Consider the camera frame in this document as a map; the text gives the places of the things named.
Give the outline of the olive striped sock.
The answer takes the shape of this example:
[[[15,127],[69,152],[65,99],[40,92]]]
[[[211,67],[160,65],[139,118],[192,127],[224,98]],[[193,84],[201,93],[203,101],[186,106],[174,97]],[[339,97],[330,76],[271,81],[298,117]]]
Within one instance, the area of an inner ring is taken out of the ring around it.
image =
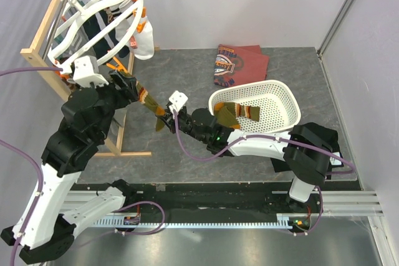
[[[165,109],[158,104],[158,102],[149,94],[148,90],[139,81],[137,81],[137,90],[139,96],[138,102],[153,112],[156,117],[165,113]]]
[[[214,105],[213,112],[220,125],[240,130],[241,125],[238,122],[238,118],[245,117],[253,121],[259,121],[261,108],[241,105],[236,102],[218,102]]]

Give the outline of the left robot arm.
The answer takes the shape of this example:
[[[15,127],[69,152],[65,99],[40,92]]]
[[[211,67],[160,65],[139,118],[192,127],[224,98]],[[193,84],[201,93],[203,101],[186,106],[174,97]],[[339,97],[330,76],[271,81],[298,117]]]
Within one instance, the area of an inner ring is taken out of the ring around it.
[[[38,180],[28,206],[17,224],[1,232],[12,254],[20,248],[19,256],[28,265],[58,259],[96,220],[119,209],[130,212],[137,205],[133,189],[119,179],[78,209],[60,212],[71,187],[105,143],[115,111],[138,101],[135,77],[109,74],[111,80],[104,86],[81,87],[62,105],[60,126],[44,148],[42,164],[34,165]]]

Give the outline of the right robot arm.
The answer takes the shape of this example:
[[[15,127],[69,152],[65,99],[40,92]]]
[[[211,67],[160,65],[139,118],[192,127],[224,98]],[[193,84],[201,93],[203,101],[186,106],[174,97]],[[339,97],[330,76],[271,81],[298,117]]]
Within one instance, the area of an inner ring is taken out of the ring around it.
[[[308,205],[311,192],[321,186],[334,152],[332,143],[313,131],[310,124],[296,125],[277,133],[248,133],[224,126],[205,108],[192,114],[166,109],[156,112],[157,127],[167,127],[172,133],[184,133],[206,145],[213,158],[222,156],[258,156],[278,162],[276,172],[294,173],[287,208],[300,212]]]

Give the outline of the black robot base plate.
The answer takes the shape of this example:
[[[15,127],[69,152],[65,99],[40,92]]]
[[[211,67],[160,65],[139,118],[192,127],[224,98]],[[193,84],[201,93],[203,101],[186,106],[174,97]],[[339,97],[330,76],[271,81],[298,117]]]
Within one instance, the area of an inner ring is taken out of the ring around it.
[[[167,224],[275,222],[278,214],[308,216],[320,211],[320,197],[289,199],[290,183],[178,183],[159,191],[134,184],[126,204],[138,203],[145,222]]]

